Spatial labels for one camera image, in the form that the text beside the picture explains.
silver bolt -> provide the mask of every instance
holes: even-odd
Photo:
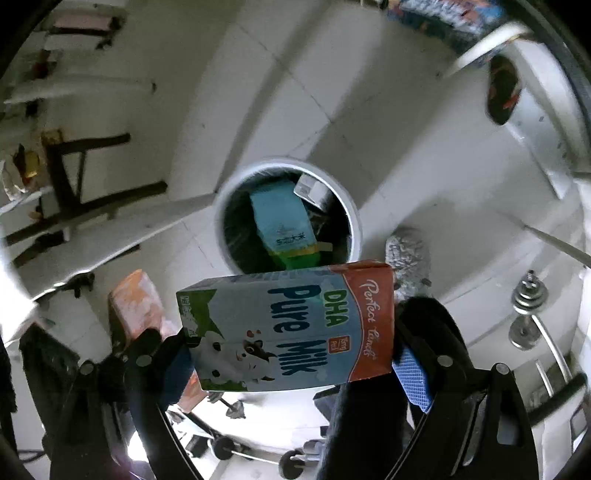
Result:
[[[84,364],[80,367],[80,373],[82,375],[90,375],[94,369],[95,367],[92,364]]]
[[[437,363],[439,365],[441,365],[442,367],[450,367],[453,365],[453,360],[452,357],[447,356],[447,355],[440,355],[437,357]]]
[[[135,364],[138,367],[147,367],[151,363],[152,363],[152,357],[149,355],[140,355],[138,357],[138,359],[135,361]]]
[[[509,370],[509,367],[506,366],[505,364],[497,364],[496,365],[496,371],[498,371],[501,375],[506,375],[511,370]]]

foot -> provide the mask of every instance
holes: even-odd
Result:
[[[398,227],[386,240],[386,263],[395,271],[394,301],[429,297],[431,261],[419,230]]]

tiled floor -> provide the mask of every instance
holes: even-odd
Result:
[[[56,101],[48,122],[71,138],[131,131],[128,146],[89,156],[89,198],[161,178],[168,194],[153,201],[187,198],[265,157],[320,166],[359,208],[364,258],[383,259],[384,242],[401,223],[423,230],[433,294],[474,349],[510,320],[511,290],[531,265],[556,285],[553,301],[566,290],[580,298],[578,265],[545,254],[500,212],[577,243],[582,223],[576,190],[559,202],[527,150],[486,116],[488,71],[468,67],[440,78],[452,58],[438,40],[352,2],[148,0],[131,9],[112,49],[71,68],[149,77],[157,91]],[[135,268],[148,272],[170,316],[178,316],[176,290],[228,274],[212,222],[212,208],[197,212],[98,269],[89,301],[99,318],[108,291]],[[569,345],[576,316],[556,309],[546,324],[552,329],[555,320]],[[506,336],[496,342],[508,344]],[[480,366],[529,359],[511,349],[510,358],[498,358],[496,346],[482,344]],[[308,409],[310,399],[300,399]],[[258,408],[247,405],[247,416]],[[221,427],[231,427],[216,414]],[[310,427],[302,422],[297,427]],[[257,436],[250,429],[251,440],[285,448],[300,442],[290,437],[290,422],[275,427],[287,437],[265,440],[266,430]]]

blue gripper pad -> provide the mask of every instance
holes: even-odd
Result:
[[[400,360],[393,361],[392,368],[400,380],[408,401],[426,413],[433,401],[429,392],[427,374],[408,345],[402,344]]]

pure milk box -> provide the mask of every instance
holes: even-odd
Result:
[[[365,261],[210,278],[177,292],[204,390],[343,384],[391,371],[393,272]]]

